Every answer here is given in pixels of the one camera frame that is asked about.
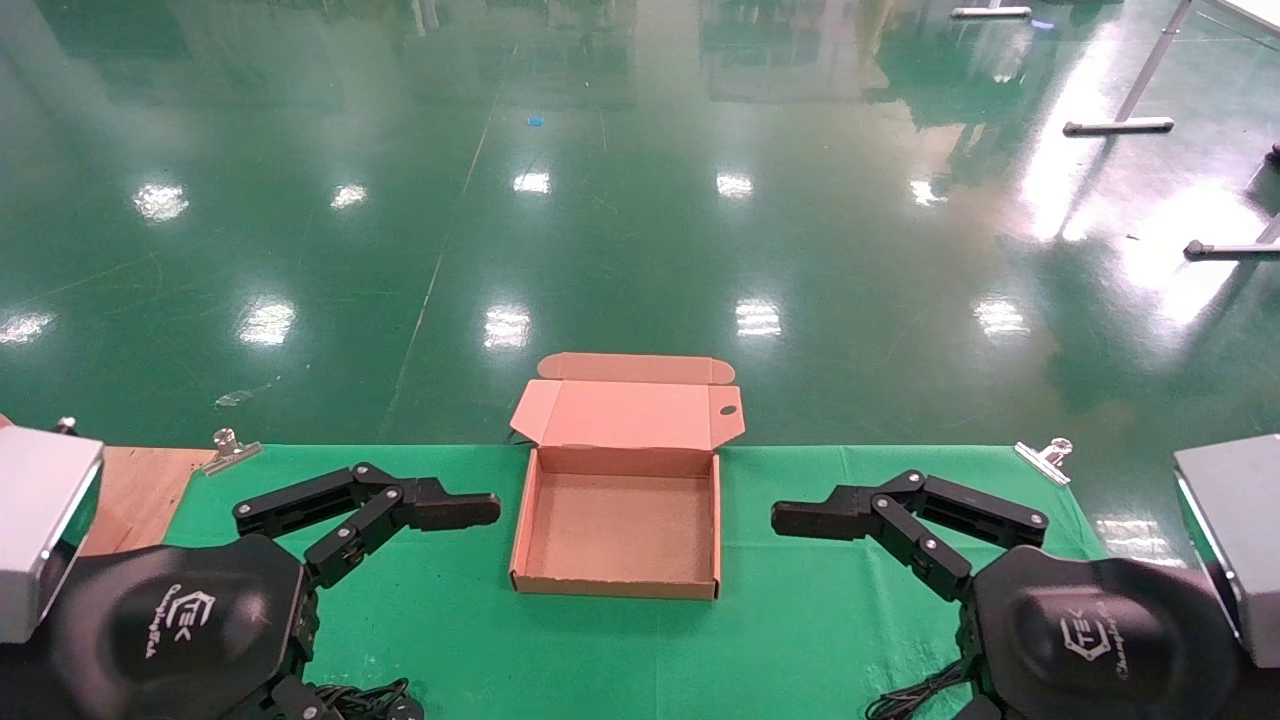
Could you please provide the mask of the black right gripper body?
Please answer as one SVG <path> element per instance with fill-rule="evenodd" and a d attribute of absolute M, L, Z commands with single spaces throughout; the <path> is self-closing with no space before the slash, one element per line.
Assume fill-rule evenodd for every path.
<path fill-rule="evenodd" d="M 1202 573 L 1032 547 L 972 580 L 963 657 L 1004 719 L 1224 719 L 1247 669 Z"/>

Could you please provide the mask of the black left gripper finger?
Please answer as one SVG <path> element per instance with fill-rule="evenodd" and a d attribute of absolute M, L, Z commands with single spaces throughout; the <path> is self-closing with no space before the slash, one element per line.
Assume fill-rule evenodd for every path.
<path fill-rule="evenodd" d="M 284 676 L 268 694 L 266 719 L 337 719 L 337 711 L 300 676 Z"/>
<path fill-rule="evenodd" d="M 338 519 L 303 553 L 308 584 L 332 588 L 399 530 L 462 530 L 500 518 L 493 493 L 453 495 L 435 477 L 392 477 L 370 462 L 247 498 L 233 509 L 239 536 L 288 536 Z"/>

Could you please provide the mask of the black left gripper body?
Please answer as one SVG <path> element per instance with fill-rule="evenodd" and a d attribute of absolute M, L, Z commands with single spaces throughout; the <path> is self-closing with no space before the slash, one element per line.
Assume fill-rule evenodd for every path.
<path fill-rule="evenodd" d="M 316 603 L 264 536 L 79 559 L 20 646 L 20 716 L 266 719 L 314 656 Z"/>

